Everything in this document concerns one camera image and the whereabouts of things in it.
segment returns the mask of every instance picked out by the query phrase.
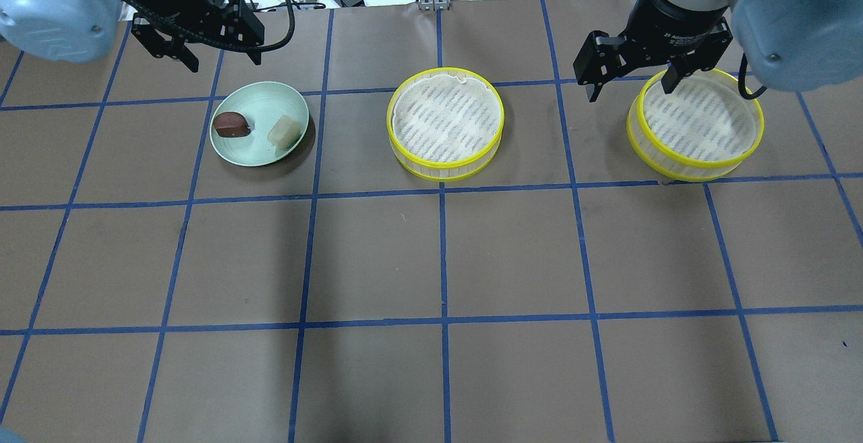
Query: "light green plate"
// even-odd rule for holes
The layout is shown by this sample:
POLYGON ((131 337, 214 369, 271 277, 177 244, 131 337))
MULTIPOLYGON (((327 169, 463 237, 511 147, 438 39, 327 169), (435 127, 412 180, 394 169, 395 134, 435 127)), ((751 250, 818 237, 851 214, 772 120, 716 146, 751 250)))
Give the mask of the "light green plate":
POLYGON ((256 82, 240 87, 222 101, 210 118, 210 144, 219 156, 240 167, 259 167, 281 160, 297 147, 309 127, 309 106, 293 87, 280 82, 256 82), (222 138, 213 127, 213 118, 227 111, 242 114, 252 132, 241 138, 222 138), (272 126, 288 115, 301 127, 299 139, 287 149, 267 141, 272 126))

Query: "sponge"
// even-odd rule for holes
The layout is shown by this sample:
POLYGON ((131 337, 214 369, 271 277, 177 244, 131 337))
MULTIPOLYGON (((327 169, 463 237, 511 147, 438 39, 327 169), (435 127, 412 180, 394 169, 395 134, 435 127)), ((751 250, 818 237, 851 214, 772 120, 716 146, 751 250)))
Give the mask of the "sponge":
POLYGON ((294 121, 289 115, 283 115, 272 126, 267 135, 267 141, 271 142, 275 148, 287 149, 290 145, 297 142, 301 134, 302 129, 298 121, 294 121))

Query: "yellow basket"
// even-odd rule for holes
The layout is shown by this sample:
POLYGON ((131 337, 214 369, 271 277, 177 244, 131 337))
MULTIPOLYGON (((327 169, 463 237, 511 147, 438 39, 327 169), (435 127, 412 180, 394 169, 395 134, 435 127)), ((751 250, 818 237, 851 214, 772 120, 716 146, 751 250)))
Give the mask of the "yellow basket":
POLYGON ((740 98, 736 78, 699 71, 665 95, 663 74, 641 88, 626 120, 632 149, 648 166, 678 181, 710 181, 758 148, 764 113, 758 100, 740 98))
POLYGON ((497 152, 503 133, 503 102, 492 84, 475 72, 456 67, 429 69, 408 78, 392 93, 386 109, 386 130, 389 133, 392 153, 402 167, 429 181, 457 181, 482 170, 497 152), (479 111, 479 106, 474 107, 479 101, 456 104, 455 107, 441 104, 443 99, 441 96, 434 96, 434 90, 429 90, 429 87, 421 89, 422 84, 429 84, 429 80, 437 77, 440 77, 439 82, 454 78, 457 84, 466 84, 471 89, 469 92, 474 94, 473 98, 483 96, 480 104, 484 103, 487 107, 479 111), (426 101, 425 105, 437 112, 437 115, 429 112, 425 117, 429 121, 420 125, 425 132, 424 136, 408 136, 406 131, 416 130, 410 129, 412 125, 403 123, 400 119, 398 124, 394 125, 398 113, 397 105, 400 104, 401 98, 408 98, 408 93, 414 95, 412 98, 419 94, 418 97, 426 101), (474 121, 480 113, 484 114, 481 121, 474 121), (481 132, 483 135, 469 135, 471 128, 477 127, 477 124, 484 127, 481 132), (466 132, 457 135, 455 132, 461 131, 462 127, 466 132))

